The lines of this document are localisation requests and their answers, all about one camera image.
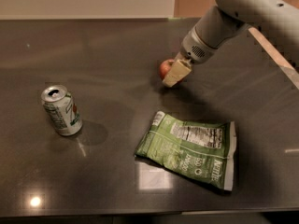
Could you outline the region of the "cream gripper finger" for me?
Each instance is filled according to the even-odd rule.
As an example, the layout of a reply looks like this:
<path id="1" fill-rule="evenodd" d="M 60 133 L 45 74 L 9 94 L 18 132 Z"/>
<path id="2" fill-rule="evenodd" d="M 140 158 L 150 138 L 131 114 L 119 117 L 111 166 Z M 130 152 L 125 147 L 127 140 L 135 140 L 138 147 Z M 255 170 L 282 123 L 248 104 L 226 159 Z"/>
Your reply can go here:
<path id="1" fill-rule="evenodd" d="M 178 84 L 192 71 L 190 61 L 180 53 L 173 60 L 174 62 L 171 69 L 165 78 L 162 79 L 162 82 L 166 87 L 173 87 Z"/>

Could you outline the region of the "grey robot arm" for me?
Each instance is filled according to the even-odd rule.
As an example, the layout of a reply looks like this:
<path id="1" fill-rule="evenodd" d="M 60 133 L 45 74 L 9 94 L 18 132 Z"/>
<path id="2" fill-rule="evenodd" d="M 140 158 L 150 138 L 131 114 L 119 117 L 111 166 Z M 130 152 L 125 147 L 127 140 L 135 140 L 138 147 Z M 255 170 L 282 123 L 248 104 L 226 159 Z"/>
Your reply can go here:
<path id="1" fill-rule="evenodd" d="M 229 39 L 254 27 L 284 58 L 299 63 L 299 8 L 283 0 L 215 0 L 216 5 L 184 37 L 179 53 L 162 75 L 172 87 L 185 78 L 192 66 L 206 62 Z"/>

